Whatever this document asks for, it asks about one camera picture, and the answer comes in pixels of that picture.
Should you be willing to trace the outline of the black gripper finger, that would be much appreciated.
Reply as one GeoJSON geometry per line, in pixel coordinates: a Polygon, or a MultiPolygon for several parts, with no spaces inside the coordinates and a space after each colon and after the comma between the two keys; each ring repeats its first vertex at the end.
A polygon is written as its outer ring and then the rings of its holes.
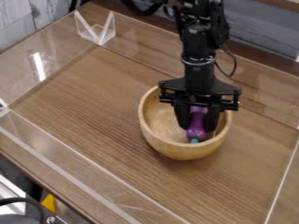
{"type": "Polygon", "coordinates": [[[208,113],[205,115],[205,130],[212,132],[217,128],[220,119],[220,106],[213,104],[208,107],[208,113]]]}
{"type": "Polygon", "coordinates": [[[173,104],[173,112],[178,126],[186,130],[191,122],[191,106],[188,104],[176,102],[173,104]]]}

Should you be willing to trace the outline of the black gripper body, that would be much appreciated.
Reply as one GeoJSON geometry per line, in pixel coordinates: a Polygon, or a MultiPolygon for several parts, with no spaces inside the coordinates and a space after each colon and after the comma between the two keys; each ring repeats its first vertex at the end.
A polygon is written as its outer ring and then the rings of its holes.
{"type": "Polygon", "coordinates": [[[239,110],[241,90],[219,80],[215,65],[184,66],[184,76],[158,82],[160,102],[174,105],[219,107],[220,111],[239,110]]]}

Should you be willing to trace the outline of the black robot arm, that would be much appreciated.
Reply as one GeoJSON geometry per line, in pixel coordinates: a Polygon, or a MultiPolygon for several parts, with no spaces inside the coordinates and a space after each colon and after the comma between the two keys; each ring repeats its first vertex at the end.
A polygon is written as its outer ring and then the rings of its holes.
{"type": "Polygon", "coordinates": [[[176,121],[182,129],[192,124],[192,108],[207,110],[203,127],[212,132],[220,113],[239,109],[240,88],[219,80],[220,69],[216,51],[229,39],[229,24],[224,14],[223,0],[148,0],[152,5],[142,10],[133,0],[120,0],[140,16],[157,10],[174,20],[181,41],[181,63],[184,76],[158,82],[160,101],[173,107],[176,121]]]}

